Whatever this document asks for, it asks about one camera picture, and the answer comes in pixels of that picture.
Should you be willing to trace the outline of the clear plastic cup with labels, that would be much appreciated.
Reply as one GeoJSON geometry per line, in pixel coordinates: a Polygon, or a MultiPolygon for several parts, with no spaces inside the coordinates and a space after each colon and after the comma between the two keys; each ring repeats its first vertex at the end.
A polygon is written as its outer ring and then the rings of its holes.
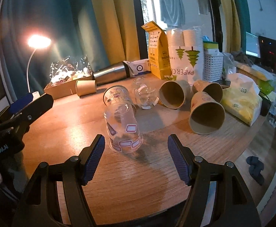
{"type": "Polygon", "coordinates": [[[129,154],[136,151],[143,138],[133,107],[127,103],[109,105],[104,112],[109,146],[116,153],[129,154]]]}

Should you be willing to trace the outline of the white printed paper cup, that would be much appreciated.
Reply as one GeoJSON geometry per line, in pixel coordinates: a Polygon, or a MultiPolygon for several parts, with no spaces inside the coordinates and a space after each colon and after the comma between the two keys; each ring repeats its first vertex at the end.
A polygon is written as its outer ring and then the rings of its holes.
{"type": "Polygon", "coordinates": [[[114,85],[105,90],[103,94],[103,102],[106,106],[125,103],[131,105],[134,113],[136,113],[135,105],[130,97],[128,89],[122,85],[114,85]]]}

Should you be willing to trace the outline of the brown printed paper cup front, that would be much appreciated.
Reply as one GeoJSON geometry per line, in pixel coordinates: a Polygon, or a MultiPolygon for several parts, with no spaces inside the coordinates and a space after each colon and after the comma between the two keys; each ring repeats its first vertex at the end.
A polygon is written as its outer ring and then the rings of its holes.
{"type": "Polygon", "coordinates": [[[194,133],[206,135],[220,129],[225,120],[223,106],[206,92],[197,92],[191,100],[189,125],[194,133]]]}

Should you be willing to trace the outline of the clear plastic cup lying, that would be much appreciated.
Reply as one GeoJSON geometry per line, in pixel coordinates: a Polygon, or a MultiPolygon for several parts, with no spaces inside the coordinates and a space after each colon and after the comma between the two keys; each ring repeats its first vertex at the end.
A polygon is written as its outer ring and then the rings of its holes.
{"type": "Polygon", "coordinates": [[[152,109],[159,101],[157,89],[144,77],[133,80],[132,91],[136,104],[143,110],[152,109]]]}

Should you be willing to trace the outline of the brown paper cup back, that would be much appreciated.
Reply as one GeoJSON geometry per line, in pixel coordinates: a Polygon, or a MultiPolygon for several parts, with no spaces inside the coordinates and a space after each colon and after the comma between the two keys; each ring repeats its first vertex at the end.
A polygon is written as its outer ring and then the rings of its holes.
{"type": "Polygon", "coordinates": [[[221,102],[223,97],[222,86],[216,82],[207,82],[204,80],[197,80],[192,86],[194,93],[197,92],[206,92],[209,94],[215,101],[218,103],[221,102]]]}

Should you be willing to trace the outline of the bagged white paper cup stack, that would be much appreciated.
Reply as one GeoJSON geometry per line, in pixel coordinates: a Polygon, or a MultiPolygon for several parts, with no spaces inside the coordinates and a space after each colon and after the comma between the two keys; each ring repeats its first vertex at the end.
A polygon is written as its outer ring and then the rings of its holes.
{"type": "Polygon", "coordinates": [[[200,27],[167,31],[171,77],[190,85],[203,78],[204,50],[200,27]]]}

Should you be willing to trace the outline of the crinkled clear snack bag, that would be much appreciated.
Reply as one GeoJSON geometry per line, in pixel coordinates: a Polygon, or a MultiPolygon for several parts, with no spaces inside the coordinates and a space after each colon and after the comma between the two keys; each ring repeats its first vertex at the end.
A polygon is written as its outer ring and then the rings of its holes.
{"type": "Polygon", "coordinates": [[[50,66],[50,86],[57,86],[65,82],[91,77],[93,74],[87,56],[67,56],[50,66]]]}

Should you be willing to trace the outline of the stainless steel thermos bottle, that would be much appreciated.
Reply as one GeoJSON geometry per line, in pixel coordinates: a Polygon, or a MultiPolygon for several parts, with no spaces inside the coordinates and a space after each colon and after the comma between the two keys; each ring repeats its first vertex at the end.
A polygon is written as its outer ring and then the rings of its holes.
{"type": "Polygon", "coordinates": [[[129,78],[130,70],[126,63],[119,62],[94,72],[93,76],[99,86],[129,78]]]}

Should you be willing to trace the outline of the teal curtain left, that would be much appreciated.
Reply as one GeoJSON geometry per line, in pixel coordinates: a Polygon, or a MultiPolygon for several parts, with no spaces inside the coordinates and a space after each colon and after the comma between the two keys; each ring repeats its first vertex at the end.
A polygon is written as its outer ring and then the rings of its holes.
{"type": "Polygon", "coordinates": [[[0,46],[3,69],[13,98],[25,95],[26,66],[32,34],[51,38],[50,47],[36,54],[30,67],[31,91],[49,83],[51,63],[67,56],[87,56],[93,71],[109,66],[92,0],[2,0],[0,46]]]}

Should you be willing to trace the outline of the white blue small box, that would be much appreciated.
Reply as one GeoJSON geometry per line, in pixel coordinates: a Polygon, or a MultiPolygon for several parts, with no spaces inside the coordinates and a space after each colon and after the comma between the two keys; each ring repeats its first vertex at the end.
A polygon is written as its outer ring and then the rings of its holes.
{"type": "Polygon", "coordinates": [[[150,62],[148,59],[140,59],[136,61],[123,61],[132,76],[142,75],[151,72],[150,62]]]}

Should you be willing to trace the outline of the yellow plastic bag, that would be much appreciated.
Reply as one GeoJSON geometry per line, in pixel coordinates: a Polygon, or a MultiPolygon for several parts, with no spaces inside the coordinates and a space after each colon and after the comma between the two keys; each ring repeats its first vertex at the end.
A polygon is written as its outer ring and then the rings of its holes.
{"type": "Polygon", "coordinates": [[[259,117],[262,106],[258,86],[253,79],[241,73],[230,74],[228,79],[230,86],[223,89],[222,106],[233,116],[252,126],[259,117]]]}

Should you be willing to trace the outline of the white plastic basket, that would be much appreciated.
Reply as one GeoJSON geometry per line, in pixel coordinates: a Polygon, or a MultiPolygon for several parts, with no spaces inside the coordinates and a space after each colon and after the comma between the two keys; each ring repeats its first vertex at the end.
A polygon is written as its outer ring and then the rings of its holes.
{"type": "Polygon", "coordinates": [[[222,78],[223,54],[219,51],[216,42],[203,41],[203,50],[203,80],[216,82],[222,78]]]}

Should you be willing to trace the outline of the hanging blue cloth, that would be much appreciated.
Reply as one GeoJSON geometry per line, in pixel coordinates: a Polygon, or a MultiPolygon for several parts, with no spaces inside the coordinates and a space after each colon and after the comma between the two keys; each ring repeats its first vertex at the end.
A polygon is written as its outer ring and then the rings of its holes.
{"type": "Polygon", "coordinates": [[[159,0],[160,19],[169,27],[181,27],[186,23],[182,0],[159,0]]]}

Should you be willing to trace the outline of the computer monitor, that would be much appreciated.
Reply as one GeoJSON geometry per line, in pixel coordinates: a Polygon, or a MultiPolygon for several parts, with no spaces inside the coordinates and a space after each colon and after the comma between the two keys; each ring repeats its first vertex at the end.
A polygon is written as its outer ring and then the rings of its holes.
{"type": "Polygon", "coordinates": [[[249,32],[246,32],[246,55],[260,58],[259,38],[249,32]]]}

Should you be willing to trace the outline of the teal curtain right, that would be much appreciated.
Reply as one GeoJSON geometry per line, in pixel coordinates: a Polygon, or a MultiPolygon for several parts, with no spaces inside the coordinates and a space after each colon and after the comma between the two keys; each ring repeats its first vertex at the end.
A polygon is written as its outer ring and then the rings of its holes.
{"type": "Polygon", "coordinates": [[[241,49],[246,52],[247,36],[251,32],[250,11],[247,0],[234,0],[240,23],[241,49]]]}

